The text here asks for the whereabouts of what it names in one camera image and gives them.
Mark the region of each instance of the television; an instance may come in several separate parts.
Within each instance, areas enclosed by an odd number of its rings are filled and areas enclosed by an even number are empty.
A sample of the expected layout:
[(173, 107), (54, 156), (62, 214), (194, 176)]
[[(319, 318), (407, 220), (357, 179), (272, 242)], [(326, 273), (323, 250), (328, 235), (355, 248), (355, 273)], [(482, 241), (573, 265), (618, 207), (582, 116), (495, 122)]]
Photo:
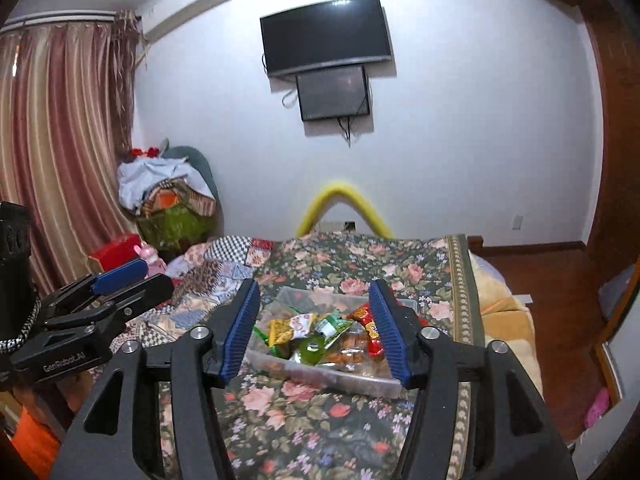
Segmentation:
[(369, 115), (367, 76), (362, 65), (335, 66), (296, 75), (303, 121)]
[(391, 59), (380, 0), (333, 0), (260, 18), (269, 76)]

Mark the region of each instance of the orange cloth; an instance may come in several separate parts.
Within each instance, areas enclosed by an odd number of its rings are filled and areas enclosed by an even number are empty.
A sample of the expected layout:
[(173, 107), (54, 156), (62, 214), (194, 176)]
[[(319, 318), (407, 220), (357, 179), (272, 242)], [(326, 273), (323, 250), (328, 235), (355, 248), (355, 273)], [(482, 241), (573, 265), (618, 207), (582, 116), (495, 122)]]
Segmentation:
[(34, 420), (25, 409), (22, 410), (12, 444), (40, 480), (49, 478), (60, 442), (49, 428)]

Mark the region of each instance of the wooden floor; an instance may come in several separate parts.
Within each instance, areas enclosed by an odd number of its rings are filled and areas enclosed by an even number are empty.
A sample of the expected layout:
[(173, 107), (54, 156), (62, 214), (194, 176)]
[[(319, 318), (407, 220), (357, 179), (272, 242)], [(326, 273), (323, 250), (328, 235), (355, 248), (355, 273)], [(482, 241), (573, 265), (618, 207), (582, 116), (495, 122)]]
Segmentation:
[(530, 294), (545, 400), (566, 441), (604, 386), (591, 348), (604, 320), (595, 270), (583, 251), (491, 256), (513, 294)]

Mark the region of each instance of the pink bunny toy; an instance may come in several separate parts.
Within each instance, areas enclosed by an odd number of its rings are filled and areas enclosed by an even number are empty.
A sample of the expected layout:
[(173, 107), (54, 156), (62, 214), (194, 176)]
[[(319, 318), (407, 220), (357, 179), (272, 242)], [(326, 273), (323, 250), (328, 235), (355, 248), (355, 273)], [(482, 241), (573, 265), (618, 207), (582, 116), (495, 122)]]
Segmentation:
[(146, 242), (142, 242), (142, 246), (134, 246), (133, 250), (140, 256), (140, 259), (144, 260), (146, 266), (149, 268), (146, 276), (153, 276), (154, 274), (164, 274), (166, 270), (166, 263), (162, 258), (158, 256), (156, 248), (149, 245)]

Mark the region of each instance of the curtain rod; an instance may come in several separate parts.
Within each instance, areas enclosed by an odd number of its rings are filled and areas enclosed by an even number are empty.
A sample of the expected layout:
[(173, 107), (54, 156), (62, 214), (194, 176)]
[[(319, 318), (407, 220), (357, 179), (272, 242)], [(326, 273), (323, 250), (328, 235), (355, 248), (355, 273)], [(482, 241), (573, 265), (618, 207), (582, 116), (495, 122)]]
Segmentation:
[(4, 22), (0, 32), (8, 32), (29, 25), (59, 22), (112, 22), (116, 12), (112, 10), (52, 10), (51, 12), (34, 12)]

